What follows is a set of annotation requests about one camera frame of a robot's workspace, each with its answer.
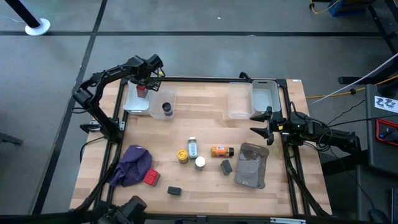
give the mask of black block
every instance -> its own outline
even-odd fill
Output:
[[[232,172],[232,167],[229,163],[229,160],[226,159],[221,163],[221,169],[223,170],[224,175],[228,175]]]
[[[179,187],[169,187],[169,189],[167,189],[167,193],[171,194],[171,195],[181,195],[181,188]]]

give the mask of orange bottle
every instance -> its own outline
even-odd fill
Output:
[[[212,157],[233,157],[234,156],[234,148],[224,147],[224,146],[211,147],[211,156]]]

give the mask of white cable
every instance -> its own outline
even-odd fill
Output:
[[[378,72],[378,70],[380,70],[383,66],[385,66],[387,63],[389,63],[390,61],[392,61],[392,60],[393,60],[394,58],[396,58],[397,56],[398,56],[398,54],[395,54],[395,55],[392,56],[389,60],[387,60],[386,62],[384,62],[383,64],[381,64],[380,66],[378,66],[375,70],[369,72],[367,75],[365,75],[364,77],[360,78],[359,80],[356,80],[355,82],[353,82],[353,83],[351,83],[351,84],[349,84],[349,85],[347,85],[347,86],[344,86],[343,88],[341,88],[341,89],[339,89],[339,90],[336,90],[336,91],[334,91],[333,93],[330,93],[329,95],[324,96],[324,97],[320,98],[319,100],[316,100],[316,101],[310,103],[309,105],[312,105],[312,104],[317,103],[317,102],[319,102],[319,101],[321,101],[321,100],[324,100],[324,99],[328,98],[328,97],[331,96],[331,95],[334,95],[334,94],[336,94],[336,93],[338,93],[338,92],[340,92],[340,91],[342,91],[342,90],[344,90],[344,89],[346,89],[346,88],[348,88],[348,87],[350,87],[350,86],[352,86],[352,85],[357,84],[358,82],[360,82],[360,81],[363,80],[364,78],[367,78],[368,76],[371,76],[371,75],[373,75],[374,73]]]
[[[5,16],[5,15],[2,15],[2,14],[0,14],[0,16],[3,17],[3,18],[6,18],[6,19],[10,19],[10,20],[12,20],[12,21],[14,21],[14,22],[24,23],[24,21],[18,21],[18,20],[16,20],[16,19],[13,19],[13,18],[11,18],[11,17]]]

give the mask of small white bottle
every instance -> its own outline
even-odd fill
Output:
[[[190,159],[196,159],[198,157],[198,144],[195,137],[189,137],[188,140],[188,153]]]

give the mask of red block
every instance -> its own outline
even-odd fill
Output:
[[[156,170],[149,169],[144,177],[144,183],[149,184],[151,186],[156,186],[159,177],[160,174]]]

